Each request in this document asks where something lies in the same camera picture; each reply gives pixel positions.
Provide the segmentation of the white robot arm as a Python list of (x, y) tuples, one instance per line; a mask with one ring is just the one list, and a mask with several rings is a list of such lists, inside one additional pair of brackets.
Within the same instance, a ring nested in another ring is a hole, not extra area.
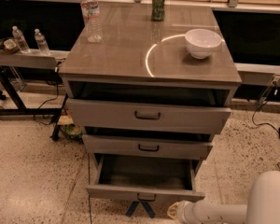
[(280, 172), (261, 174), (247, 204), (217, 204), (206, 200), (172, 204), (167, 215), (181, 224), (280, 224)]

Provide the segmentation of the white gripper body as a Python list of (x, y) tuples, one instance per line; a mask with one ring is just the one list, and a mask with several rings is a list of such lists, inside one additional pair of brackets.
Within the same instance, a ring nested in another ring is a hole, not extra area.
[(193, 224), (192, 217), (193, 203), (188, 201), (179, 202), (176, 209), (177, 220), (181, 224)]

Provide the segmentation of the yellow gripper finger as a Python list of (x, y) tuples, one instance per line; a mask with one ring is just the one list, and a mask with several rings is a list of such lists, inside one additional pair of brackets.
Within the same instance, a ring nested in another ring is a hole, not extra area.
[(173, 203), (172, 205), (169, 206), (167, 210), (167, 215), (171, 219), (177, 219), (177, 207), (179, 206), (179, 202)]

